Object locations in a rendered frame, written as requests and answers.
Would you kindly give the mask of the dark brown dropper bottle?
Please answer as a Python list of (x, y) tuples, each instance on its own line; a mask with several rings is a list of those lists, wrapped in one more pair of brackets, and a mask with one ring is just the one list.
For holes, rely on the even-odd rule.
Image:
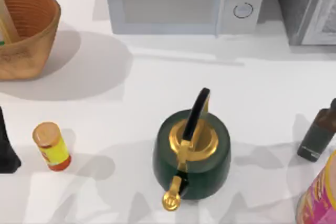
[(310, 162), (316, 162), (335, 134), (336, 98), (332, 100), (328, 109), (318, 112), (300, 143), (297, 154)]

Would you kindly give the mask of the brown woven basket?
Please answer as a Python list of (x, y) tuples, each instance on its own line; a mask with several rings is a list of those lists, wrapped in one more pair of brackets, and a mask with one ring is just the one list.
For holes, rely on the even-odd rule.
[(60, 21), (56, 0), (5, 0), (21, 38), (5, 44), (0, 32), (0, 81), (37, 77), (50, 56)]

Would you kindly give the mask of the pale box in basket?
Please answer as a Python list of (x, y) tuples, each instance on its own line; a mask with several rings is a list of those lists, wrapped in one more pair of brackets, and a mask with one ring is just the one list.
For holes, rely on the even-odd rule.
[(5, 44), (13, 44), (21, 40), (5, 0), (0, 0), (0, 32)]

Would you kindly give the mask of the pale microwave oven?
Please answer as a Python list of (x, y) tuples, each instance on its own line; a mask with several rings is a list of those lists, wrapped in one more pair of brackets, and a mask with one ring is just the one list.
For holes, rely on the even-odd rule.
[[(263, 0), (107, 0), (112, 31), (135, 35), (239, 35), (252, 33)], [(236, 18), (236, 5), (249, 3), (253, 13)]]

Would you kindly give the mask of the pink and yellow can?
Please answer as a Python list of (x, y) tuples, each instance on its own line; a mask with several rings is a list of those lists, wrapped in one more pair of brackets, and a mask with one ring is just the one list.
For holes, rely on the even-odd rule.
[(336, 150), (301, 196), (296, 224), (336, 224)]

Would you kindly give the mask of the yellow and red can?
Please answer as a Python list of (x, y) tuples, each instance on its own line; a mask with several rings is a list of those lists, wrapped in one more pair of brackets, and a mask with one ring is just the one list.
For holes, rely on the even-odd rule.
[(32, 137), (51, 170), (60, 172), (70, 165), (71, 155), (56, 123), (38, 124), (33, 130)]

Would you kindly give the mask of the green and gold kettle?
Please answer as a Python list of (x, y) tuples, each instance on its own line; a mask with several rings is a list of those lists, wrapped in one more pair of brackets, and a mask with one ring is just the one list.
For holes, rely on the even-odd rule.
[(153, 171), (165, 190), (163, 208), (176, 211), (182, 200), (215, 194), (230, 169), (231, 141), (225, 124), (208, 110), (211, 91), (203, 88), (190, 109), (165, 119), (153, 150)]

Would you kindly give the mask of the round microwave knob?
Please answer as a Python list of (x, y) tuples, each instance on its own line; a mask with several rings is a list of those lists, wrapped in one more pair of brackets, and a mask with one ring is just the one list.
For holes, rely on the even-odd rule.
[(243, 3), (240, 5), (236, 5), (233, 9), (233, 14), (236, 18), (244, 19), (249, 17), (254, 11), (254, 8), (249, 3)]

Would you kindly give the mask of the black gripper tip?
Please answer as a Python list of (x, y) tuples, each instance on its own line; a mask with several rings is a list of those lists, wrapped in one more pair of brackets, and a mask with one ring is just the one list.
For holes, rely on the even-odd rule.
[(3, 110), (0, 107), (0, 174), (13, 174), (22, 163), (9, 141)]

